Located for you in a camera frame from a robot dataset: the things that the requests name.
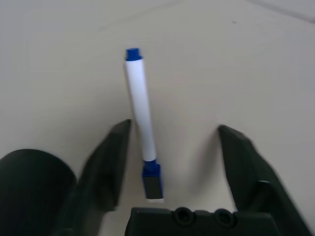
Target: white marker barrel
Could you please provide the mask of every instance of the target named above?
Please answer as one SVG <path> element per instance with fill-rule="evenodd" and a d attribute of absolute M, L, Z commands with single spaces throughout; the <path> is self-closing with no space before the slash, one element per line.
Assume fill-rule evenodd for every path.
<path fill-rule="evenodd" d="M 136 123 L 140 127 L 143 160 L 154 161 L 157 154 L 153 138 L 144 62 L 138 48 L 127 49 L 126 72 Z"/>

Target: white surface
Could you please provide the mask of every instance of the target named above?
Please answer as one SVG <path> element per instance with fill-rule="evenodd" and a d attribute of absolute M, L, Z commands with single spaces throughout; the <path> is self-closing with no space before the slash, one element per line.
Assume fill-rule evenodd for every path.
<path fill-rule="evenodd" d="M 80 173 L 131 117 L 125 49 L 141 48 L 165 204 L 233 209 L 215 133 L 250 138 L 315 229 L 315 25 L 243 0 L 0 1 L 0 156 L 51 152 Z M 146 202 L 133 136 L 121 204 L 101 236 L 123 235 Z"/>
<path fill-rule="evenodd" d="M 126 61 L 126 74 L 130 88 L 133 112 L 141 135 L 143 160 L 154 161 L 157 157 L 157 153 L 153 138 L 143 59 Z"/>

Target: white table surface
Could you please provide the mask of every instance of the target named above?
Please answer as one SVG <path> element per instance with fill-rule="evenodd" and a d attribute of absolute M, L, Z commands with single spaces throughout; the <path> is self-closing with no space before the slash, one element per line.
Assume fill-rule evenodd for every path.
<path fill-rule="evenodd" d="M 244 0 L 0 2 L 0 156 L 37 148 L 79 175 L 111 125 L 131 118 L 125 48 L 145 56 L 164 205 L 144 199 L 131 139 L 121 203 L 233 210 L 219 123 L 253 139 L 315 229 L 315 25 Z"/>

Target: blue marker cap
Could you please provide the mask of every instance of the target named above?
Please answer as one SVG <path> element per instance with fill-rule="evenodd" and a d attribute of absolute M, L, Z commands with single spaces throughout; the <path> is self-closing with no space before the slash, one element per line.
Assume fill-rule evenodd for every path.
<path fill-rule="evenodd" d="M 141 60 L 139 48 L 129 48 L 126 50 L 126 61 Z"/>

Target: marker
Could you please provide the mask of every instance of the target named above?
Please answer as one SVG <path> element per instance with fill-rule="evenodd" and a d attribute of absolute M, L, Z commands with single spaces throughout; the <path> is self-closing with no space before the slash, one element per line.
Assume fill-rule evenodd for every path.
<path fill-rule="evenodd" d="M 138 48 L 127 49 L 126 72 L 135 120 L 141 135 L 144 161 L 142 179 L 146 198 L 149 202 L 163 202 L 160 165 L 156 161 L 157 153 L 153 138 L 144 62 Z"/>

